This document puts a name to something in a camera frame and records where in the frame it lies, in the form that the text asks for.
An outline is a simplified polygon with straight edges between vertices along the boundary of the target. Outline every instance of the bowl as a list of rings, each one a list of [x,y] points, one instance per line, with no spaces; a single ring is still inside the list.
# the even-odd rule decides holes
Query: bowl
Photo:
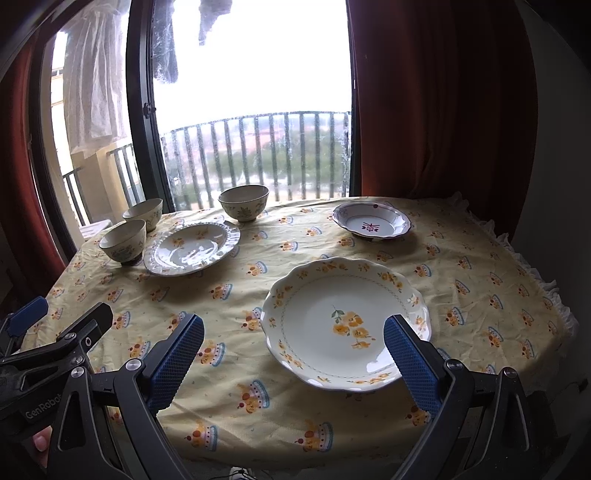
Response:
[[[142,259],[146,243],[146,222],[128,220],[109,231],[99,242],[107,256],[122,265],[137,265]]]
[[[124,211],[122,217],[126,222],[136,219],[145,220],[146,231],[151,232],[156,229],[156,225],[162,218],[162,199],[150,199],[137,203]]]
[[[263,185],[242,185],[226,190],[217,199],[229,216],[249,222],[265,209],[268,196],[269,189]]]

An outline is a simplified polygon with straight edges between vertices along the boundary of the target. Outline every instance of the balcony railing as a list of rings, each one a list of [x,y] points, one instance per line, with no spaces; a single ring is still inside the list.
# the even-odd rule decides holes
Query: balcony railing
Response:
[[[350,112],[239,116],[160,137],[176,208],[207,208],[222,191],[259,183],[277,201],[346,196]],[[143,200],[131,144],[113,155],[129,205]]]
[[[92,217],[90,216],[90,210],[88,209],[86,198],[80,186],[80,179],[78,178],[78,171],[80,169],[81,167],[75,168],[61,177],[64,181],[72,210],[76,214],[76,220],[80,226],[85,226],[92,223]]]

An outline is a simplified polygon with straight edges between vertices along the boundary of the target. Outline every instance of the small dish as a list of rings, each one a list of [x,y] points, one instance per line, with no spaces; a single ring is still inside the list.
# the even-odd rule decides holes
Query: small dish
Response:
[[[229,216],[250,222],[265,209],[268,197],[269,189],[263,185],[242,185],[226,190],[217,199]]]
[[[332,219],[340,227],[372,242],[396,238],[411,228],[406,215],[396,208],[376,202],[346,202],[333,210]]]
[[[146,222],[146,232],[150,233],[156,229],[156,225],[162,218],[162,200],[150,199],[145,202],[136,203],[133,207],[121,215],[128,222],[134,219],[142,219]]]
[[[137,265],[146,243],[146,222],[136,219],[117,225],[100,239],[99,248],[121,265]]]

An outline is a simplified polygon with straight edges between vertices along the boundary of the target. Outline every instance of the table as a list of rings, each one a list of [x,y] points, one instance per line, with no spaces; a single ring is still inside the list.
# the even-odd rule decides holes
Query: table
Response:
[[[353,237],[331,219],[342,200],[302,200],[270,206],[241,225],[229,258],[179,278],[121,267],[86,242],[47,299],[50,313],[24,348],[52,342],[99,301],[113,308],[113,328],[89,356],[97,371],[142,357],[166,338],[184,312],[205,323],[203,346],[173,404],[158,419],[183,458],[207,457],[256,468],[303,468],[334,459],[400,460],[429,415],[404,382],[367,394],[316,389],[271,356],[258,324],[273,282],[295,265],[343,255],[385,264],[422,292],[444,357],[494,373],[510,365],[526,390],[544,388],[555,373],[569,329],[558,295],[540,283],[503,245],[445,200],[387,201],[413,227],[388,242]],[[220,209],[163,216],[151,238],[179,223],[219,218]],[[117,411],[112,418],[121,423]]]

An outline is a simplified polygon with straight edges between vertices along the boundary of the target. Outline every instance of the purple-rimmed dish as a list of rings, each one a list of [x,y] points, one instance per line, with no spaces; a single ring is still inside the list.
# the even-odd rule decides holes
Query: purple-rimmed dish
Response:
[[[410,220],[400,210],[377,202],[341,203],[332,218],[340,227],[372,242],[396,238],[411,228]]]

